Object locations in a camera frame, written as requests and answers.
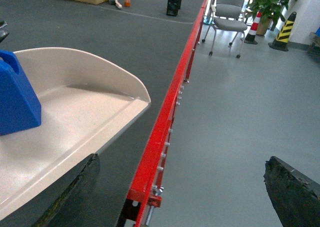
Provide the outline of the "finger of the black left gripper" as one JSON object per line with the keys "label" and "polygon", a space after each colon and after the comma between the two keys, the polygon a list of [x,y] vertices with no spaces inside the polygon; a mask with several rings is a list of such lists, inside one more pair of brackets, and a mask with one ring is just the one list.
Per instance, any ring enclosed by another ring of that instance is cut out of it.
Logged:
{"label": "finger of the black left gripper", "polygon": [[10,33],[4,30],[4,27],[7,26],[8,23],[5,20],[0,21],[0,42],[2,42]]}

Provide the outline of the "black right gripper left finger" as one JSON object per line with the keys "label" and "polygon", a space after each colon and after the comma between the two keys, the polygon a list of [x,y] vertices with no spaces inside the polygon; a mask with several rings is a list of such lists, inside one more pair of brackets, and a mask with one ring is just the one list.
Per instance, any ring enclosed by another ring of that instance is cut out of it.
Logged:
{"label": "black right gripper left finger", "polygon": [[100,173],[100,158],[93,153],[71,184],[33,224],[34,227],[79,227],[85,218]]}

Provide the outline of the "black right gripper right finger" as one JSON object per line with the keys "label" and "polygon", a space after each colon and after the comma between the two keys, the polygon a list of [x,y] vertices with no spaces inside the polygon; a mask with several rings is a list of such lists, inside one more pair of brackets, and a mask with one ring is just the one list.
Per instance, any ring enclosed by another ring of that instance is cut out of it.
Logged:
{"label": "black right gripper right finger", "polygon": [[276,156],[265,162],[264,183],[283,227],[320,225],[320,184]]}

